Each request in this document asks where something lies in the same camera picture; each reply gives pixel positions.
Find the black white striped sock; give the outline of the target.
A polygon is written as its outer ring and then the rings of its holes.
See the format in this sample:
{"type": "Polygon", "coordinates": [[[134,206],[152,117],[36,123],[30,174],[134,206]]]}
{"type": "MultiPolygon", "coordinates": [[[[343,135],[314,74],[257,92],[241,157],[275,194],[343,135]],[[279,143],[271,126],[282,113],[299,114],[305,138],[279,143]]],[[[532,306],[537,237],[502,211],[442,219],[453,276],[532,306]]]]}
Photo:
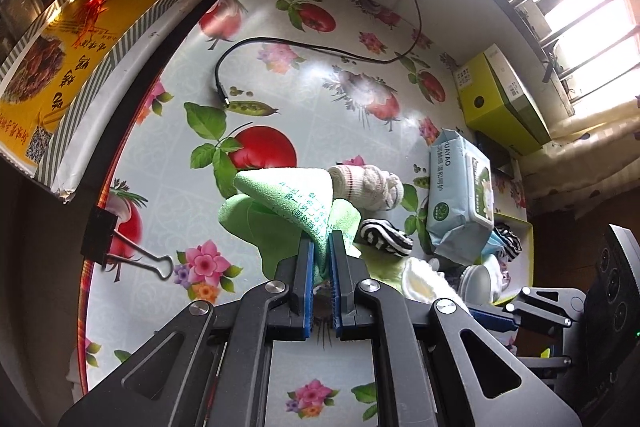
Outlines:
{"type": "Polygon", "coordinates": [[[409,257],[413,250],[412,239],[385,219],[362,220],[355,242],[397,257],[409,257]]]}
{"type": "Polygon", "coordinates": [[[521,239],[506,223],[496,223],[492,234],[494,234],[497,244],[509,261],[515,260],[523,251],[521,239]]]}

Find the white ankle sock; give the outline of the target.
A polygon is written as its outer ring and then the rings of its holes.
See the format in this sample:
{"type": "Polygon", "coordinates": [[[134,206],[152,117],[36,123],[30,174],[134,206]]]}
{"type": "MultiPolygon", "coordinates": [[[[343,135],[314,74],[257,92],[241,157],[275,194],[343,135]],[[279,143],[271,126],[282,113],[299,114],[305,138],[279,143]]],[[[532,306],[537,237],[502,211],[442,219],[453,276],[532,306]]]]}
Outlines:
{"type": "Polygon", "coordinates": [[[431,265],[416,257],[405,259],[400,274],[401,294],[417,303],[431,305],[437,299],[450,299],[464,311],[469,308],[454,291],[445,277],[435,271],[431,265]]]}

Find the green microfibre cloth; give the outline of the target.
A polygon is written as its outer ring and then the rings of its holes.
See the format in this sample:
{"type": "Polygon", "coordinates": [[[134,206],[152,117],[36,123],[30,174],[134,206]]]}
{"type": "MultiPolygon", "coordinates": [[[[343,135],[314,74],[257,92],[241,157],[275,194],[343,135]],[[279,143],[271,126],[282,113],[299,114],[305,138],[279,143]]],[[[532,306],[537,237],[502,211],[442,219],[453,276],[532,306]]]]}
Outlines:
{"type": "Polygon", "coordinates": [[[297,254],[299,239],[314,243],[312,278],[319,284],[329,278],[329,237],[343,235],[346,254],[361,256],[354,246],[360,212],[333,194],[329,171],[321,168],[267,168],[247,170],[234,178],[238,194],[218,211],[224,229],[255,246],[262,257],[262,273],[276,276],[278,263],[297,254]]]}

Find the white knit glove ball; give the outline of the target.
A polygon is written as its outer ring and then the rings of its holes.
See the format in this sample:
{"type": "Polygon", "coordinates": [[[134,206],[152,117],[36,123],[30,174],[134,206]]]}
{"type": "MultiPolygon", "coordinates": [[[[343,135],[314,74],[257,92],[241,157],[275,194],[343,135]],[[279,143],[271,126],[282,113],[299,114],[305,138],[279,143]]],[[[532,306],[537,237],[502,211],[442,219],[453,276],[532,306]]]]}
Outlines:
{"type": "Polygon", "coordinates": [[[333,195],[354,207],[369,211],[390,211],[404,199],[401,179],[373,165],[336,165],[328,169],[333,195]]]}

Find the red edged green washcloth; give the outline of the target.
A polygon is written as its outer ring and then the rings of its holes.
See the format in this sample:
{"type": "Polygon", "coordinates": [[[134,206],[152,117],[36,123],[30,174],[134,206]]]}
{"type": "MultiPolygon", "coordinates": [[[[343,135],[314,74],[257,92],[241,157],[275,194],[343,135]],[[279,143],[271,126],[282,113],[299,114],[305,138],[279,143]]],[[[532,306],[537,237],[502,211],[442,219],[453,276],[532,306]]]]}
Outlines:
{"type": "Polygon", "coordinates": [[[383,253],[368,245],[354,244],[349,248],[352,257],[361,259],[366,265],[372,279],[402,291],[401,277],[406,259],[389,253],[383,253]]]}

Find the yellow green shallow box lid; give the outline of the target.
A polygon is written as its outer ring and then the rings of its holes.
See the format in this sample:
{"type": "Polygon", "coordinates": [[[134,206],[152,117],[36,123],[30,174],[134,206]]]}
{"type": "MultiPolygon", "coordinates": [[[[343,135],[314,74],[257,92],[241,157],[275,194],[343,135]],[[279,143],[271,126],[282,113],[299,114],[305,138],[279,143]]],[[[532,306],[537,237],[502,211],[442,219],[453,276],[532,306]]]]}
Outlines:
{"type": "Polygon", "coordinates": [[[514,260],[506,260],[506,280],[509,285],[501,291],[500,298],[495,305],[507,303],[518,295],[523,287],[532,287],[534,283],[534,229],[528,221],[514,218],[503,213],[495,214],[496,223],[507,225],[518,236],[522,251],[514,260]]]}

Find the green wet wipes pack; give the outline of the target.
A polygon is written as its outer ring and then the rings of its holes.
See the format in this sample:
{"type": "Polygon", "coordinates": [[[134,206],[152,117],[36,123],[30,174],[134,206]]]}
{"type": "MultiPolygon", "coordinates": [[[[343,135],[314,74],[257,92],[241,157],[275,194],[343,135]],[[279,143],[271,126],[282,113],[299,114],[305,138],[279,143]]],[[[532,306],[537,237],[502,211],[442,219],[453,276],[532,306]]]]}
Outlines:
{"type": "Polygon", "coordinates": [[[454,130],[430,148],[426,231],[435,255],[474,265],[494,229],[489,158],[454,130]]]}

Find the black smartphone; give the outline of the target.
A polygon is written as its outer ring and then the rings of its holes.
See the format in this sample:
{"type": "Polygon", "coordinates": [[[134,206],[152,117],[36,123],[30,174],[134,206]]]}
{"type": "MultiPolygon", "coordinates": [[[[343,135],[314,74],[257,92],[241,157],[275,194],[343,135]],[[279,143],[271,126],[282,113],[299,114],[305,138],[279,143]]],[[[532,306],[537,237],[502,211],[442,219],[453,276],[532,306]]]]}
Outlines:
{"type": "Polygon", "coordinates": [[[510,169],[511,156],[499,143],[481,131],[475,132],[477,148],[489,159],[491,167],[497,170],[510,169]]]}

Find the cream patterned curtain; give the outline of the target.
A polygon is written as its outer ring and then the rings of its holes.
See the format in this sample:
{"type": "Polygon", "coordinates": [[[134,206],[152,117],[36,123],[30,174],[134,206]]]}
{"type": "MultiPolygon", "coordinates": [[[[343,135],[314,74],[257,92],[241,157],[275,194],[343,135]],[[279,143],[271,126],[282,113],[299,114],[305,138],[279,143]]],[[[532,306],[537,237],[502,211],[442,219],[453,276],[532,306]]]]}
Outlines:
{"type": "Polygon", "coordinates": [[[520,160],[528,213],[585,216],[639,186],[639,98],[560,122],[553,140],[520,160]]]}

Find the black binder clip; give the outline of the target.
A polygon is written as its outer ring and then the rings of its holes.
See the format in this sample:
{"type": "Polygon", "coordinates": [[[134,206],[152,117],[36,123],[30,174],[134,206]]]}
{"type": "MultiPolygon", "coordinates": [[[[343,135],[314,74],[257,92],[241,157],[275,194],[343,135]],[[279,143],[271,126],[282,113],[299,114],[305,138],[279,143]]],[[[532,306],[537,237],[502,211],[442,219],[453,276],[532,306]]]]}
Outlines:
{"type": "Polygon", "coordinates": [[[153,254],[120,233],[115,213],[98,206],[89,212],[80,254],[103,269],[107,265],[132,265],[153,273],[161,281],[174,275],[175,265],[170,256],[153,254]]]}

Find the yellow green shoe box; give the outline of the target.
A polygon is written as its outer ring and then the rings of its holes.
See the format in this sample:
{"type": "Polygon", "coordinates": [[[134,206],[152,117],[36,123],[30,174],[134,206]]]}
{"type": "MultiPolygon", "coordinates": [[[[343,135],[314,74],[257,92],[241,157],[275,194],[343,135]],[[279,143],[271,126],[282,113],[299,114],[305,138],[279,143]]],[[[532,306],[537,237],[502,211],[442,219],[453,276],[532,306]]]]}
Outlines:
{"type": "Polygon", "coordinates": [[[454,73],[465,124],[481,131],[503,146],[512,156],[524,157],[540,145],[510,112],[498,91],[484,52],[480,52],[454,73]]]}

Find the green white carton box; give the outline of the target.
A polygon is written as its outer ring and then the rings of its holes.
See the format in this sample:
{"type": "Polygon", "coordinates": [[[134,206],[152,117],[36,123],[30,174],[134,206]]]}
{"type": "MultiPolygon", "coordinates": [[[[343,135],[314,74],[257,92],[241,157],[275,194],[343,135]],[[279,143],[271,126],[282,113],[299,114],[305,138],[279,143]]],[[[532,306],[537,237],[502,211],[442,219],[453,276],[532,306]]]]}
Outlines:
{"type": "Polygon", "coordinates": [[[540,145],[548,143],[551,138],[544,117],[506,56],[492,44],[484,57],[496,78],[503,105],[540,145]]]}

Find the yellow striped food box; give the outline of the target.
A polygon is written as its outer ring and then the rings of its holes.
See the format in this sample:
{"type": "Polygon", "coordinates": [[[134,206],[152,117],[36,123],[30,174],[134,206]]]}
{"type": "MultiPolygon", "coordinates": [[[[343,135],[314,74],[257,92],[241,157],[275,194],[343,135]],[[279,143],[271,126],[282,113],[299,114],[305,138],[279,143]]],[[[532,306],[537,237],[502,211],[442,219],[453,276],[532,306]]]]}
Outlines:
{"type": "Polygon", "coordinates": [[[132,46],[178,0],[55,0],[1,65],[1,156],[60,199],[81,119],[132,46]]]}

